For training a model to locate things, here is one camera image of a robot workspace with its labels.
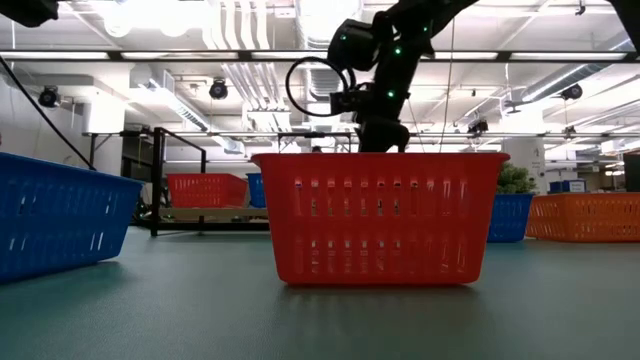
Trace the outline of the red plastic basket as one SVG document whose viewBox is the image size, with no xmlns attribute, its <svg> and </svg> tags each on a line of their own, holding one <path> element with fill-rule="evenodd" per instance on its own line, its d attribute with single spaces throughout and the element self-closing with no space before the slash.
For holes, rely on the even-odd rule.
<svg viewBox="0 0 640 360">
<path fill-rule="evenodd" d="M 289 285 L 469 284 L 481 274 L 505 153 L 264 153 Z"/>
<path fill-rule="evenodd" d="M 226 173 L 168 174 L 171 203 L 176 208 L 241 208 L 248 183 Z"/>
</svg>

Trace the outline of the silver ventilation duct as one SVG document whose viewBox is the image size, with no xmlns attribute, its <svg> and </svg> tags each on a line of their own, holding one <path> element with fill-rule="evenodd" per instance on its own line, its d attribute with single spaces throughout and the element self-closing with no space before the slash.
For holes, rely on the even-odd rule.
<svg viewBox="0 0 640 360">
<path fill-rule="evenodd" d="M 337 28 L 360 10 L 351 0 L 295 0 L 299 45 L 304 50 L 327 50 Z M 327 97 L 339 87 L 330 68 L 308 70 L 308 88 L 314 99 Z"/>
</svg>

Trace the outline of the teal table mat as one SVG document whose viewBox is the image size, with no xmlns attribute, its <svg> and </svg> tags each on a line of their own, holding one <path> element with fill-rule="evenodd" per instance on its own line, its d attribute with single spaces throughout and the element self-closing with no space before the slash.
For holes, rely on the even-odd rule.
<svg viewBox="0 0 640 360">
<path fill-rule="evenodd" d="M 640 360 L 640 244 L 488 246 L 454 287 L 290 287 L 265 234 L 131 229 L 0 286 L 0 360 Z"/>
</svg>

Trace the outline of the orange plastic basket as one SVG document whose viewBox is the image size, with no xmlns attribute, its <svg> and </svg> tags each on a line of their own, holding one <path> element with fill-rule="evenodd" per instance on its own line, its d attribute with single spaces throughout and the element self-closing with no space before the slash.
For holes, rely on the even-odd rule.
<svg viewBox="0 0 640 360">
<path fill-rule="evenodd" d="M 535 196 L 525 235 L 574 243 L 640 242 L 640 193 Z"/>
</svg>

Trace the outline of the distant black metal frame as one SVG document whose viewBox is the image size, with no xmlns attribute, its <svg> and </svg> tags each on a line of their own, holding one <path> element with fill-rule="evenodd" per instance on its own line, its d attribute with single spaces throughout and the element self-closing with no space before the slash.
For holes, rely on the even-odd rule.
<svg viewBox="0 0 640 360">
<path fill-rule="evenodd" d="M 309 150 L 313 151 L 314 147 L 319 147 L 322 152 L 329 153 L 352 153 L 354 140 L 351 132 L 321 132 L 321 131 L 305 131 L 305 132 L 279 132 L 277 138 L 277 152 L 287 153 L 288 148 L 293 146 L 298 140 L 305 139 L 309 141 Z M 332 140 L 332 145 L 318 145 L 318 140 Z"/>
</svg>

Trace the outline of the blue plastic basket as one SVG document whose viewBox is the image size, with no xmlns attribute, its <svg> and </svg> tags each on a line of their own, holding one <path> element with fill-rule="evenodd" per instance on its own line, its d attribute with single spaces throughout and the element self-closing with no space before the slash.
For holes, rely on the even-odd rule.
<svg viewBox="0 0 640 360">
<path fill-rule="evenodd" d="M 522 241 L 534 195 L 497 194 L 493 203 L 487 241 L 514 243 Z"/>
<path fill-rule="evenodd" d="M 117 257 L 142 187 L 0 152 L 0 284 Z"/>
<path fill-rule="evenodd" d="M 260 173 L 248 173 L 247 179 L 250 192 L 250 205 L 255 208 L 265 208 L 266 199 L 262 175 Z"/>
</svg>

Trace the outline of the black metal shelf side frame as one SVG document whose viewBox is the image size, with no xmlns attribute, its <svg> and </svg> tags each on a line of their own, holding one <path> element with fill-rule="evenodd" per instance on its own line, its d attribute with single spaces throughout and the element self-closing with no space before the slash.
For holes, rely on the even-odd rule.
<svg viewBox="0 0 640 360">
<path fill-rule="evenodd" d="M 207 152 L 200 146 L 186 140 L 185 138 L 177 135 L 176 133 L 167 130 L 163 127 L 155 127 L 153 129 L 153 162 L 152 162 L 152 196 L 151 196 L 151 220 L 149 225 L 150 235 L 152 237 L 158 236 L 158 231 L 161 228 L 161 192 L 162 192 L 162 176 L 163 176 L 163 164 L 165 163 L 164 154 L 166 147 L 166 137 L 173 137 L 178 141 L 191 146 L 195 150 L 200 152 L 200 172 L 204 174 L 206 172 L 207 165 Z"/>
</svg>

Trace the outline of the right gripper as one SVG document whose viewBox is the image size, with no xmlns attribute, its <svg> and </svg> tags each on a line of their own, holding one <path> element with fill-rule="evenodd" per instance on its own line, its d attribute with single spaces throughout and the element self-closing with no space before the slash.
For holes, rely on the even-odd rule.
<svg viewBox="0 0 640 360">
<path fill-rule="evenodd" d="M 386 153 L 393 146 L 404 153 L 410 139 L 408 129 L 400 122 L 377 117 L 365 119 L 357 135 L 361 153 Z"/>
</svg>

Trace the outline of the blue storage bin with label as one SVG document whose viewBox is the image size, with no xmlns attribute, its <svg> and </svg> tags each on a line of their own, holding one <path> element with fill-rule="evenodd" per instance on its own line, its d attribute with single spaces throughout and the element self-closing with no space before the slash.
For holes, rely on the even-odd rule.
<svg viewBox="0 0 640 360">
<path fill-rule="evenodd" d="M 561 180 L 549 183 L 549 194 L 586 192 L 586 181 L 583 179 Z"/>
</svg>

